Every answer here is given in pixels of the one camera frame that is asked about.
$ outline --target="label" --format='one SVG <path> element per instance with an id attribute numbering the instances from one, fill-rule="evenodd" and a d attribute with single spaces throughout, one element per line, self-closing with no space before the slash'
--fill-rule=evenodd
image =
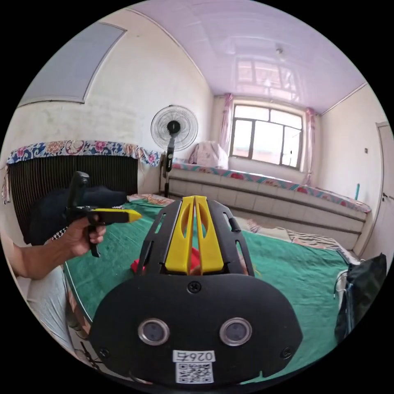
<path id="1" fill-rule="evenodd" d="M 207 384 L 213 383 L 212 363 L 215 352 L 173 350 L 172 361 L 175 363 L 176 383 Z"/>
<path id="2" fill-rule="evenodd" d="M 186 350 L 173 350 L 173 362 L 215 362 L 215 352 L 208 351 L 186 351 Z"/>

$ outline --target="glossy ceiling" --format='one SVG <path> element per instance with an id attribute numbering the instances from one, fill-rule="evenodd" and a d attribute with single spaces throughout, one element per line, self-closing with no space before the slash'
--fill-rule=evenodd
<path id="1" fill-rule="evenodd" d="M 147 0 L 129 8 L 183 46 L 215 95 L 258 96 L 323 113 L 365 83 L 319 32 L 253 0 Z"/>

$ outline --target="yellow plastic bracket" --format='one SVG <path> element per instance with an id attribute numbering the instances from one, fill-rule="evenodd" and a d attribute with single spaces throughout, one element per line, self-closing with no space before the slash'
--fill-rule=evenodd
<path id="1" fill-rule="evenodd" d="M 119 208 L 95 208 L 95 212 L 122 212 L 128 214 L 128 222 L 132 223 L 142 218 L 142 215 L 133 209 L 119 209 Z"/>
<path id="2" fill-rule="evenodd" d="M 206 197 L 195 196 L 195 205 L 201 275 L 204 273 L 220 272 L 223 269 L 224 263 Z M 202 225 L 205 227 L 205 237 L 202 231 Z"/>
<path id="3" fill-rule="evenodd" d="M 169 272 L 190 274 L 193 221 L 194 196 L 184 197 L 165 260 L 165 268 Z"/>

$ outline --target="black cloth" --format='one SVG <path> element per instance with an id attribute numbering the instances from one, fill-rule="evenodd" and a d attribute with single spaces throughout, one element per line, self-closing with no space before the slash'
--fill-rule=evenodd
<path id="1" fill-rule="evenodd" d="M 366 314 L 382 288 L 386 274 L 387 261 L 382 253 L 360 265 L 349 265 L 335 327 L 335 338 L 338 343 L 349 335 Z"/>
<path id="2" fill-rule="evenodd" d="M 30 211 L 29 239 L 25 243 L 43 245 L 67 226 L 64 210 L 69 189 L 56 189 L 37 201 Z M 125 192 L 114 192 L 104 186 L 86 188 L 81 205 L 111 208 L 127 202 Z"/>

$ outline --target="pants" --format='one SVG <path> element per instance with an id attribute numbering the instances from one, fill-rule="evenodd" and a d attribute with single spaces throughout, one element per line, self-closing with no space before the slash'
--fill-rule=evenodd
<path id="1" fill-rule="evenodd" d="M 56 267 L 41 280 L 32 280 L 27 302 L 54 338 L 75 354 L 68 326 L 76 324 L 76 319 L 67 299 L 66 278 L 62 268 Z"/>

